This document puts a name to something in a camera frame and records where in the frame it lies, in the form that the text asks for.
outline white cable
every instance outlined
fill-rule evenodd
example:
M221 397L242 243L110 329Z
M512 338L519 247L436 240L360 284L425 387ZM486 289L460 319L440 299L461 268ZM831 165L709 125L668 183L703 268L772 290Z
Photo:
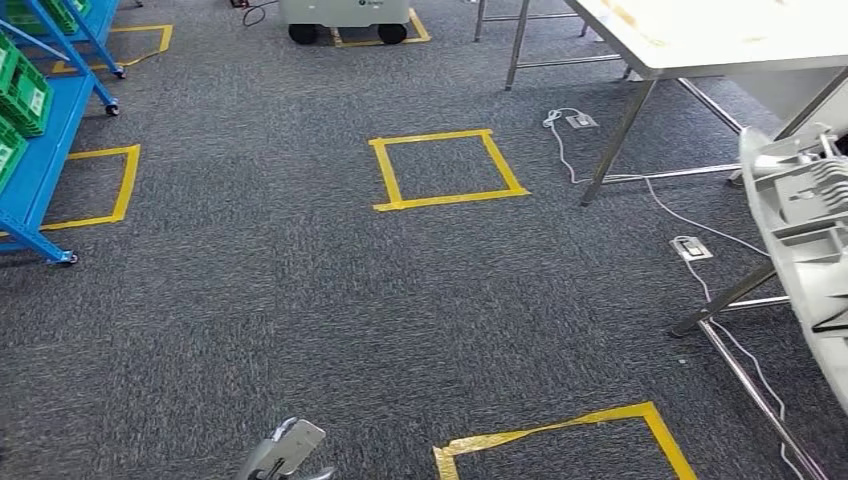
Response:
M576 108L567 108L566 107L566 108L559 108L559 109L556 109L556 110L550 110L548 112L548 117L545 120L542 121L542 126L544 126L545 128L550 128L551 133L554 134L554 137L557 140L557 144L559 144L559 161L562 162L562 164L565 165L565 168L568 169L571 184L577 185L577 184L580 184L580 183L583 183L583 182L588 182L590 179L587 178L587 179L578 180L577 174L575 173L574 168L571 166L571 164L569 164L565 160L565 147L563 146L562 138L560 138L559 133L556 131L556 125L555 125L556 120L562 118L562 112L564 112L564 111L574 112L575 115L585 115L583 112L581 112L580 110L577 110ZM734 242L736 242L736 243L738 243L738 244L740 244L744 247L747 247L747 248L759 253L760 255L765 255L766 257L769 256L769 254L767 252L755 247L754 245L751 245L750 243L748 243L744 240L736 238L732 235L728 235L724 232L720 232L720 231L718 231L714 228L710 228L710 227L703 225L701 223L698 223L694 220L689 220L688 218L686 218L686 217L684 217L684 216L682 216L678 213L675 213L672 209L668 208L659 199L659 197L657 196L657 193L654 191L654 186L651 184L651 179L648 178L648 177L645 177L645 176L642 176L642 175L607 175L606 178L641 178L641 179L645 180L645 184L648 185L648 191L651 193L651 197L653 197L653 199L657 203L657 205L659 205L663 210L665 210L668 214L670 214L674 218L676 218L678 220L682 220L682 221L684 221L684 222L686 222L690 225L693 225L695 227L704 229L708 232L712 232L712 233L719 235L721 237L724 237L728 240L732 240L732 241L734 241ZM675 237L673 241L679 241L679 240L684 239L684 238L688 238L688 237ZM710 289L707 286L707 283L704 281L703 278L701 278L695 272L695 269L692 268L691 262L689 262L687 260L684 260L684 262L686 263L686 268L689 269L689 273L692 274L692 276L695 278L695 280L697 280L698 283L701 284L701 287L704 289L704 297L707 299L707 302L710 302L712 300L712 298L711 298ZM759 362L759 360L757 360L757 357L754 356L754 354L752 354L748 350L746 350L742 346L742 344L740 344L739 341L736 340L736 337L734 337L733 334L730 333L730 331L728 331L726 328L724 328L724 325L715 321L715 319L713 319L713 317L710 317L710 323L715 325L716 327L718 327L727 336L727 338L729 338L730 341L733 342L733 344L736 346L736 348L739 349L740 352L742 352L746 357L748 357L749 359L751 359L752 362L754 362L754 367L757 370L757 375L760 377L760 382L763 384L763 386L766 387L766 390L768 390L769 394L772 396L772 398L775 399L777 404L780 406L779 413L778 413L778 415L780 416L780 420L782 420L782 421L785 420L786 419L786 404L783 403L783 400L777 395L777 393L774 391L774 389L771 388L771 385L768 383L768 380L766 380L765 374L763 374L763 370L760 367L760 362ZM780 443L780 458L782 458L783 461L787 465L789 465L789 468L791 468L792 471L795 472L795 475L800 480L804 480L804 476L801 475L801 472L798 470L798 467L796 467L795 464L793 464L789 460L789 458L787 458L787 456L786 456L786 444L783 443L783 442Z
M746 242L746 241L744 241L744 240L740 240L740 239L738 239L738 238L736 238L736 237L734 237L734 236L732 236L732 235L728 235L728 234L726 234L726 233L724 233L724 232L719 232L718 230L716 230L716 229L714 229L714 228L710 228L710 227L708 227L708 226L706 226L706 225L702 225L702 224L700 224L700 223L698 223L698 222L696 222L696 221L694 221L694 220L689 220L688 218L685 218L685 217L683 217L683 216L681 216L681 215L678 215L677 213L674 213L674 212L673 212L670 208L668 208L667 206L665 206L665 204L664 204L664 203L662 203L662 202L660 201L660 199L657 197L657 194L654 192L654 186L653 186L653 185L651 185L651 180L650 180L649 178L647 178L647 177L642 177L642 178L644 178L644 179L645 179L645 183L647 183L647 184L648 184L648 190L650 190L650 192L651 192L651 196L652 196L652 197L654 197L654 201L656 201L656 202L657 202L657 205L659 205L660 207L662 207L662 209L663 209L663 210L665 210L666 212L668 212L668 213L669 213L672 217L677 218L678 220L683 220L684 222L686 222L686 223L688 223L688 224L690 224L690 225L694 225L694 226L696 226L696 227L698 227L698 228L703 228L704 230L706 230L706 231L708 231L708 232L715 233L716 235L721 236L721 237L724 237L724 238L726 238L726 239L728 239L728 240L733 240L734 242L738 243L739 245L742 245L742 246L748 247L748 248L750 248L751 250L753 250L753 251L755 251L755 252L759 253L760 255L765 255L766 257L770 256L767 252L765 252L765 251L763 251L763 250L761 250L761 249L759 249L759 248L757 248L757 247L755 247L755 246L751 245L750 243L748 243L748 242Z
M672 241L678 241L678 240L685 239L685 238L688 238L688 237L675 237L674 240L672 240ZM695 277L695 280L697 280L698 283L701 284L701 287L703 287L704 298L707 299L707 302L712 301L712 297L710 296L710 289L707 286L707 282L705 282L704 279L701 278L701 276L698 275L695 272L695 269L692 268L692 262L687 261L687 260L684 260L684 262L686 263L686 268L689 269L689 273L691 273L692 276ZM778 416L780 417L781 421L785 421L786 420L786 404L783 403L783 400L777 395L777 393L774 391L774 389L771 388L771 385L769 384L768 380L766 380L766 376L763 373L762 368L760 367L760 362L759 362L759 360L757 360L757 357L755 357L754 354L752 354L751 352L746 350L745 347L743 347L739 343L739 341L736 340L736 337L734 337L733 334L730 333L730 331L728 331L726 328L724 328L724 325L715 321L715 319L713 317L710 317L710 323L715 325L716 327L718 327L722 332L724 332L724 334L727 336L727 338L729 338L730 341L733 342L734 345L736 345L736 348L738 348L740 352L745 354L746 357L750 358L751 361L754 362L754 367L757 370L757 376L760 377L760 382L763 384L764 387L766 387L766 390L768 390L769 394L771 394L772 398L774 398L774 400L780 406L780 409L778 410ZM789 458L787 458L787 456L786 456L786 444L783 443L783 442L780 442L780 458L782 458L783 461L787 465L789 465L789 468L791 468L792 471L795 472L795 475L800 480L804 480L804 476L801 475L801 472L798 470L798 467L796 467L795 464L793 464L789 460Z
M565 160L565 147L563 146L562 138L560 138L559 132L557 132L556 125L555 125L556 120L562 118L562 112L564 112L564 111L574 112L575 115L586 115L585 113L581 112L580 110L577 110L576 108L569 108L569 107L558 108L556 110L548 111L548 117L542 121L542 126L545 127L545 128L551 129L551 133L554 134L554 138L556 138L557 144L559 144L559 161L562 162L562 164L565 165L565 168L568 169L568 174L569 174L571 184L572 185L578 185L578 184L583 183L583 182L588 182L590 179L586 178L586 179L578 180L577 174L575 173L574 168L571 166L571 164L569 164ZM684 216L682 216L678 213L675 213L674 211L672 211L670 208L668 208L659 199L656 192L654 192L654 186L651 184L651 179L648 178L648 177L645 177L645 176L642 176L642 175L607 175L606 178L641 178L641 179L645 180L645 183L648 185L648 191L651 192L651 197L654 198L654 201L657 203L657 205L659 205L663 210L668 212L674 218L676 218L678 220L682 220L682 221L684 221L684 222L686 222L690 225L696 226L698 228L704 229L708 232L712 232L712 233L714 233L714 234L716 234L720 237L724 237L728 240L732 240L732 241L734 241L734 242L736 242L736 243L738 243L738 244L740 244L740 245L742 245L746 248L750 248L751 250L759 253L760 255L765 255L766 257L769 256L769 254L766 253L765 251L755 247L754 245L751 245L750 243L748 243L744 240L736 238L732 235L728 235L724 232L720 232L720 231L718 231L714 228L710 228L710 227L703 225L701 223L698 223L694 220L689 220L688 218L686 218L686 217L684 217Z

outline table top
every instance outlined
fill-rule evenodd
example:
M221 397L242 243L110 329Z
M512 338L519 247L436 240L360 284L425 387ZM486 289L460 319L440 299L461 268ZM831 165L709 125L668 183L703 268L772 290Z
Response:
M565 1L646 79L848 66L844 0Z

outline gray carpet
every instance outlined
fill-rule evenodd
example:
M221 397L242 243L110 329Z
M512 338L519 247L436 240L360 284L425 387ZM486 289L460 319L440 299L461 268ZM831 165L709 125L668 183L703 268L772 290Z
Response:
M459 0L414 4L429 43L362 48L293 45L276 7L245 29L226 0L146 4L127 2L116 23L173 23L171 50L125 81L104 75L122 114L93 102L74 146L141 144L126 219L51 232L80 253L70 269L0 259L0 478L229 479L269 428L299 415L328 432L306 471L435 479L433 446L644 401L698 478L794 478L706 340L664 333L701 301L672 237L699 235L717 254L697 265L714 291L763 259L675 221L639 184L576 207L581 190L541 127L551 108L590 113L601 128L561 127L589 172L634 89L615 81L623 65L522 71L506 93L514 25L487 24L474 44L475 8ZM491 13L515 8L496 1ZM606 51L579 29L533 23L527 58ZM118 37L119 58L156 45ZM733 84L699 84L744 123L774 125ZM477 128L494 131L531 195L373 210L387 197L368 139ZM661 85L616 169L725 163L735 142ZM473 139L389 153L407 198L502 185ZM116 161L69 165L50 218L108 209ZM657 192L758 242L743 192L721 176ZM763 359L798 436L848 478L848 420L790 310L722 319ZM636 420L546 432L457 468L461 480L674 478Z

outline green plastic crate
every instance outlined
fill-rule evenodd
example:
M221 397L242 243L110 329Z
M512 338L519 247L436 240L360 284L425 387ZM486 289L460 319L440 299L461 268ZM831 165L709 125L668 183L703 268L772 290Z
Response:
M0 117L0 192L6 188L28 145L15 127Z
M0 116L25 137L44 133L53 88L44 75L23 55L17 55L15 71L8 85L0 85Z
M6 86L12 82L19 55L18 48L9 37L0 33L0 91L6 91Z
M72 0L76 9L83 15L91 10L91 0ZM43 0L41 4L63 33L71 34L79 30L71 12L60 0ZM32 35L43 35L47 28L21 0L7 0L5 17L9 23Z

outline yellow tape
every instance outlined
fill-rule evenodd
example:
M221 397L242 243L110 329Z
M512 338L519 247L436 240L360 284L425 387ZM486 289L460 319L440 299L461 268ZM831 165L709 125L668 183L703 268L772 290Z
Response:
M382 203L374 205L374 210L378 212L389 212L392 210L404 210L414 207L428 207L431 205L445 205L448 203L460 202L476 202L479 200L493 200L495 198L518 197L521 195L530 195L530 192L524 190L496 190L494 192L480 193L465 193L461 195L443 195L440 197L416 198L413 200L401 200L399 202Z
M645 422L650 427L657 443L668 458L668 461L678 478L681 480L696 480L695 472L692 470L692 467L689 466L689 463L680 451L680 447L678 447L677 443L674 441L671 432L668 431L668 427L666 427L665 422L662 421L662 417L660 417L660 414L653 402L602 410L573 420L568 420L566 422L531 428L529 430L516 430L512 432L492 433L460 438L458 440L452 440L444 448L433 447L433 456L436 459L436 468L439 472L440 480L460 480L459 473L456 469L456 461L454 460L456 455L486 450L518 440L534 433L548 430L639 417L645 419Z
M160 53L164 53L169 48L171 48L171 36L174 34L174 26L173 25L143 25L139 27L120 27L113 28L110 30L112 33L116 32L143 32L150 30L162 30L162 36L159 38L159 50L155 52L147 53L135 60L130 60L128 62L115 62L121 67L129 67L135 65L143 60L147 60L150 57L155 55L159 55ZM105 70L109 68L107 65L97 64L90 65L90 69L92 70ZM53 64L52 73L74 73L76 69L73 67L69 67L64 61L59 60Z
M493 200L495 198L517 197L520 195L529 195L530 192L525 190L513 175L509 164L506 163L494 140L492 140L492 130L463 130L459 132L442 132L428 133L424 135L410 135L406 137L389 137L389 138L374 138L368 140L368 144L374 147L374 153L377 155L377 164L380 166L380 172L383 175L383 182L386 184L386 192L389 195L389 203L374 205L374 210L378 212L388 212L392 210L404 210L414 207L426 207L430 205L445 205L448 203L460 202L475 202L479 200ZM469 138L480 137L483 141L483 146L486 152L495 163L495 167L503 177L507 185L506 190L496 190L493 192L478 192L466 193L460 195L443 195L439 197L416 198L412 200L404 200L400 194L397 177L392 167L392 162L389 160L389 153L386 151L386 145L396 145L399 143L415 143L429 142L434 140L450 140L454 138Z
M395 143L429 142L431 140L450 140L452 138L479 137L491 135L493 132L486 128L482 130L462 130L459 132L427 133L424 135L409 135L406 137L380 137L369 140L369 145L392 145Z
M133 188L135 186L135 176L138 171L138 159L141 156L141 145L130 145L128 147L108 148L105 150L94 150L90 152L77 152L68 155L68 160L81 160L85 158L106 157L110 155L126 155L127 159L124 162L124 174L121 179L121 187L118 190L118 196L115 199L115 205L112 207L110 215L102 217L83 218L81 220L68 220L65 222L49 223L42 225L39 230L62 230L65 228L87 227L90 225L100 225L104 223L117 223L124 219L127 214L127 207L132 197ZM0 237L8 235L6 232L0 232Z
M416 36L413 38L407 38L401 43L424 43L432 40L432 37L430 37L430 33L428 33L427 29L424 28L424 24L421 23L421 19L418 18L418 14L415 13L415 10L412 8L409 9L409 22L415 29ZM337 47L373 47L376 45L383 45L383 42L381 42L380 40L345 42L344 40L342 40L342 36L339 33L339 29L335 27L330 29L330 35L332 35L333 37L333 44Z
M384 144L373 145L374 151L377 153L377 163L380 165L380 172L383 173L383 182L386 184L386 193L389 194L389 202L398 204L403 201L400 196L400 187L397 184L395 177L395 169L392 168L392 162L389 160L389 153L386 151Z
M486 147L486 151L489 152L489 156L492 157L492 160L495 162L495 166L498 168L498 171L501 173L501 177L503 177L506 185L510 190L523 190L521 185L518 184L518 180L515 178L515 175L512 174L512 169L509 168L509 165L504 160L503 155L501 155L501 151L498 150L498 146L495 145L495 142L492 140L492 136L487 134L482 135L483 137L483 145Z

